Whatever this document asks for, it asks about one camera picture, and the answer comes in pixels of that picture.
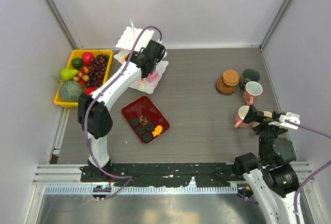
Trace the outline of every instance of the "mug handle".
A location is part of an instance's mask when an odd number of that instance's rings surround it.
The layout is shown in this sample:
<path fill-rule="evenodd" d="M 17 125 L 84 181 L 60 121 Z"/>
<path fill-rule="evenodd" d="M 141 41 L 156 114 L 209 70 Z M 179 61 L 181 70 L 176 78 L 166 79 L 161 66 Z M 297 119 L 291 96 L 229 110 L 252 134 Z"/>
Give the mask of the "mug handle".
<path fill-rule="evenodd" d="M 237 123 L 234 125 L 234 128 L 237 128 L 241 123 L 243 123 L 243 120 L 240 119 L 239 121 L 237 121 Z"/>
<path fill-rule="evenodd" d="M 251 105 L 253 104 L 253 101 L 254 101 L 254 98 L 253 98 L 253 97 L 250 97 L 250 98 L 249 98 L 249 101 L 247 101 L 246 104 L 247 104 L 248 106 L 251 106 Z"/>

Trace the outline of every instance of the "bunch of grapes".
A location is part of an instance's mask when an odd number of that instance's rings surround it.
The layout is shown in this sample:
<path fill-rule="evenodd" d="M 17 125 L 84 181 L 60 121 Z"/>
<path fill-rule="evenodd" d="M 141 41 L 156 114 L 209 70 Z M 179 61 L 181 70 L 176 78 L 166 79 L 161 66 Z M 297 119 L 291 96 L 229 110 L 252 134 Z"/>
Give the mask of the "bunch of grapes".
<path fill-rule="evenodd" d="M 91 71 L 88 73 L 89 80 L 86 84 L 87 87 L 101 87 L 104 74 L 106 72 L 109 56 L 97 55 L 92 61 Z"/>

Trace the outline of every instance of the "pink object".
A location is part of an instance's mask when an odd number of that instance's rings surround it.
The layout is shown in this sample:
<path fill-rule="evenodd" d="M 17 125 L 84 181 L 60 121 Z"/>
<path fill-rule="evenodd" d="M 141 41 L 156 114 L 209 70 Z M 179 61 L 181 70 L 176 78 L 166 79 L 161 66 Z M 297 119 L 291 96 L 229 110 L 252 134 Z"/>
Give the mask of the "pink object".
<path fill-rule="evenodd" d="M 153 73 L 149 74 L 147 77 L 147 81 L 149 83 L 152 83 L 155 79 L 159 77 L 159 73 L 157 71 L 154 71 Z"/>
<path fill-rule="evenodd" d="M 258 82 L 246 83 L 245 90 L 243 92 L 243 100 L 247 105 L 252 105 L 254 99 L 257 99 L 263 92 L 262 86 Z"/>
<path fill-rule="evenodd" d="M 249 106 L 242 106 L 238 110 L 236 117 L 234 119 L 234 122 L 235 122 L 234 128 L 237 128 L 237 127 L 244 128 L 244 127 L 248 127 L 249 125 L 252 124 L 252 123 L 250 123 L 250 124 L 243 123 L 243 120 L 244 120 L 246 114 L 248 113 L 248 110 L 249 110 Z"/>

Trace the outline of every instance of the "yellow basket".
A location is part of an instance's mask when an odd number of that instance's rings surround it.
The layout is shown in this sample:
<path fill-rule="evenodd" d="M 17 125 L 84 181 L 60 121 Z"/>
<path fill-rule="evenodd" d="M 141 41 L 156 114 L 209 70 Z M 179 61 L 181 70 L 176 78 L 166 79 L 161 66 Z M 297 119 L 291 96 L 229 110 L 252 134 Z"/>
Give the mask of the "yellow basket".
<path fill-rule="evenodd" d="M 75 57 L 82 57 L 82 54 L 84 52 L 90 52 L 90 53 L 93 54 L 94 57 L 96 57 L 99 54 L 105 54 L 105 55 L 109 56 L 107 69 L 106 69 L 106 72 L 104 74 L 104 79 L 103 79 L 103 84 L 106 83 L 108 78 L 109 78 L 110 67 L 113 64 L 113 51 L 112 50 L 73 50 L 72 54 L 70 56 L 69 62 L 67 64 L 67 68 L 74 69 L 71 65 L 71 61 Z M 62 99 L 58 95 L 58 89 L 57 89 L 57 92 L 56 92 L 56 96 L 54 98 L 54 103 L 57 104 L 57 105 L 61 105 L 63 107 L 72 107 L 72 108 L 77 108 L 78 107 L 78 102 L 62 101 Z"/>

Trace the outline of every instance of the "gray wooden table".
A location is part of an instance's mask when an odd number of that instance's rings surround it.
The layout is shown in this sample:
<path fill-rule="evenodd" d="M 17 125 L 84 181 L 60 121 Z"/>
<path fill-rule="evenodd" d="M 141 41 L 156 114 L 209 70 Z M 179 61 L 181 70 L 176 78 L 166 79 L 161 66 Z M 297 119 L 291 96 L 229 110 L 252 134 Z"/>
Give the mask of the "gray wooden table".
<path fill-rule="evenodd" d="M 238 88 L 231 96 L 215 90 L 216 80 L 227 69 L 242 73 L 254 68 L 261 74 L 263 94 L 255 106 L 277 110 L 276 101 L 259 49 L 169 50 L 169 65 L 154 93 L 149 95 L 170 122 L 170 129 L 149 145 L 143 145 L 125 122 L 121 109 L 145 93 L 127 89 L 111 110 L 114 122 L 108 135 L 113 162 L 232 162 L 236 156 L 258 152 L 258 137 L 250 128 L 235 129 L 234 116 L 245 103 Z M 120 64 L 114 60 L 111 73 Z M 88 150 L 70 110 L 58 163 L 86 163 Z"/>

